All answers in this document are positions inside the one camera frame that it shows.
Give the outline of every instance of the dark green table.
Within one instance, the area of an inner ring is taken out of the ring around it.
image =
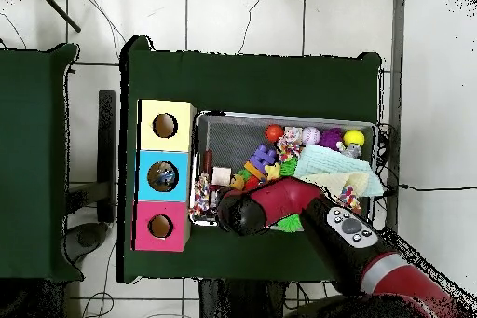
[[[376,53],[349,59],[161,52],[150,48],[147,37],[134,36],[120,63],[118,280],[332,278],[300,232],[240,238],[219,228],[193,226],[182,253],[131,251],[136,104],[138,99],[186,101],[198,110],[376,123],[380,65]]]
[[[81,279],[61,251],[64,84],[77,50],[0,50],[0,277]]]

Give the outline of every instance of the pink ball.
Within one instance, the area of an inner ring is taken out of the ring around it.
[[[321,133],[317,128],[304,128],[302,133],[303,145],[315,145],[320,142]]]

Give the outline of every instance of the hole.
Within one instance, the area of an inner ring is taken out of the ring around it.
[[[153,132],[160,138],[171,138],[177,132],[177,120],[171,114],[159,114],[153,120]]]
[[[154,237],[165,239],[172,233],[173,225],[168,216],[160,214],[149,221],[148,228]]]
[[[169,161],[160,161],[150,167],[147,182],[157,192],[170,192],[179,182],[179,172]]]

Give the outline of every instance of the orange ball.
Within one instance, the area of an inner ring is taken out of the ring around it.
[[[265,137],[270,143],[276,143],[284,133],[280,125],[270,125],[266,128]]]

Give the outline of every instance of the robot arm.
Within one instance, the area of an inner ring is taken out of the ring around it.
[[[447,293],[320,188],[286,177],[248,192],[225,188],[219,194],[219,225],[239,235],[260,232],[290,214],[300,215],[315,250],[350,292],[399,295],[429,318],[459,318]]]

